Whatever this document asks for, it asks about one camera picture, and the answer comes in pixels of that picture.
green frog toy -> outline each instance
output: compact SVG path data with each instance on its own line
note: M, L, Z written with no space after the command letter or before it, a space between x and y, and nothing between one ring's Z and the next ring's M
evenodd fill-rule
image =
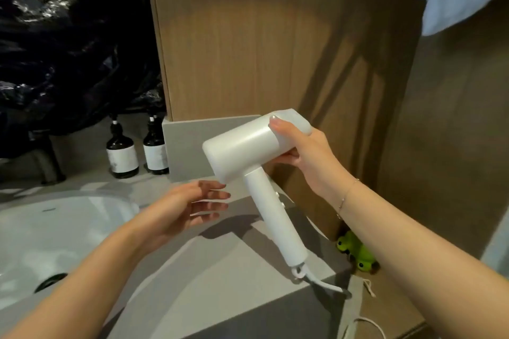
M341 252L349 252L350 257L355 259L357 268L363 272L370 272L373 264L377 262L375 257L367 250L364 244L352 231L348 231L337 240L336 247Z

sink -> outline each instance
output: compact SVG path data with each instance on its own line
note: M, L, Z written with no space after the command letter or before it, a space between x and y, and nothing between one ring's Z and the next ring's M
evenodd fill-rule
M0 310L55 283L139 212L98 191L40 195L0 205Z

white label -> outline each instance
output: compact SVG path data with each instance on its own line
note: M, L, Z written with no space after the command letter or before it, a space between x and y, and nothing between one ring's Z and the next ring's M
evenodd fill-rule
M143 149L145 150L147 168L150 170L162 170L168 167L168 157L166 156L164 144L158 146L143 145Z
M106 150L108 152L109 165L114 173L130 172L138 167L138 158L133 146L125 149Z

white hair dryer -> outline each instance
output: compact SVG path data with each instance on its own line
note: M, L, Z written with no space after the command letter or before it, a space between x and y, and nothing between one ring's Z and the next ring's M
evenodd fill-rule
M273 116L291 122L305 134L311 134L311 125L298 112L293 109L278 110L205 141L203 151L221 183L244 177L274 243L296 278L307 277L313 283L351 297L349 291L323 283L309 271L305 263L308 250L262 168L262 164L295 146L288 138L270 129L269 120Z

soap dispenser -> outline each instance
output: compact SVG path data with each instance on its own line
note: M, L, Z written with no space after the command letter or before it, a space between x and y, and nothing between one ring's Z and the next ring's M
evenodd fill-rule
M166 156L161 120L154 114L149 113L148 127L149 132L143 139L147 169L152 174L168 174L168 157Z
M115 178L129 178L138 174L139 165L134 142L124 136L122 125L117 121L117 115L110 115L111 139L106 143L111 174Z

